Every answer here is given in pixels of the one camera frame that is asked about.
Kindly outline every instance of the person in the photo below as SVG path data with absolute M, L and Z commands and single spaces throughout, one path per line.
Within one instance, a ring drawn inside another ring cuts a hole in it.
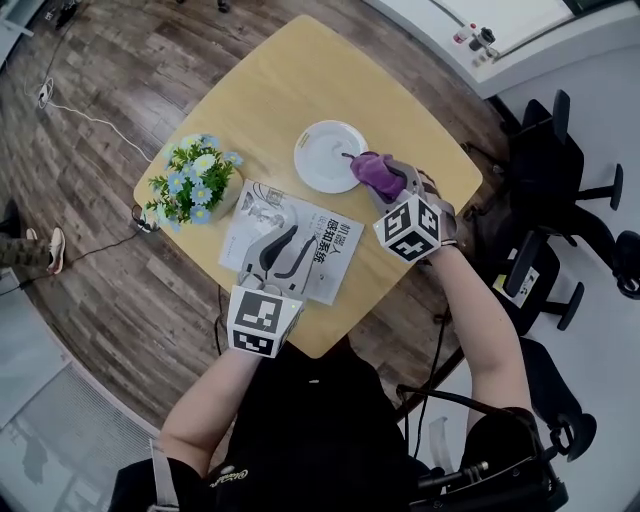
M 15 201 L 10 200 L 0 223 L 0 265 L 33 267 L 59 274 L 64 266 L 65 237 L 56 227 L 49 242 L 39 240 L 34 229 L 21 238 L 21 222 Z
M 518 336 L 457 247 L 429 259 L 471 370 L 472 398 L 513 412 L 469 412 L 462 465 L 488 462 L 498 472 L 534 449 Z M 174 406 L 159 443 L 183 512 L 407 510 L 428 469 L 407 454 L 394 412 L 376 371 L 347 340 L 317 360 L 289 343 L 275 359 L 231 349 Z M 226 459 L 209 471 L 236 417 Z M 160 498 L 152 461 L 142 461 L 119 472 L 110 510 L 145 511 Z

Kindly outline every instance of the camouflage pants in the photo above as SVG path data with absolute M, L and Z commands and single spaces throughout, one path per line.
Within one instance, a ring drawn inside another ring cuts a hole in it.
M 47 240 L 0 237 L 0 266 L 21 265 L 45 269 L 50 253 Z

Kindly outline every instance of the purple cloth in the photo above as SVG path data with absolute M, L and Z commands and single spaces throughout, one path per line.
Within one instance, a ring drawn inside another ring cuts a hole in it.
M 378 155 L 373 151 L 367 151 L 353 158 L 351 171 L 358 181 L 395 201 L 404 190 L 405 183 L 400 176 L 396 176 L 387 168 L 385 162 L 392 159 L 392 155 Z

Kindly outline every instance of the potted flower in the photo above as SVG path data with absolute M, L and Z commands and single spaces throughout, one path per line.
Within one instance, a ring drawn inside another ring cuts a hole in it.
M 243 159 L 234 152 L 219 151 L 212 135 L 188 135 L 178 146 L 169 144 L 163 156 L 166 176 L 149 180 L 156 198 L 145 208 L 154 212 L 158 224 L 169 223 L 174 231 L 182 224 L 206 224 L 222 218 L 242 192 L 242 177 L 235 166 Z

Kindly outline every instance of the black shirt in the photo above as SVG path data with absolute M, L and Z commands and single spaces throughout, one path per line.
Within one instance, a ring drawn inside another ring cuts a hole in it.
M 499 470 L 531 454 L 522 423 L 486 416 L 469 433 L 463 465 Z M 406 510 L 428 473 L 407 455 L 376 371 L 348 343 L 318 360 L 287 344 L 263 361 L 225 462 L 206 479 L 169 462 L 182 512 Z M 143 461 L 119 472 L 110 510 L 142 512 L 155 499 L 153 467 Z

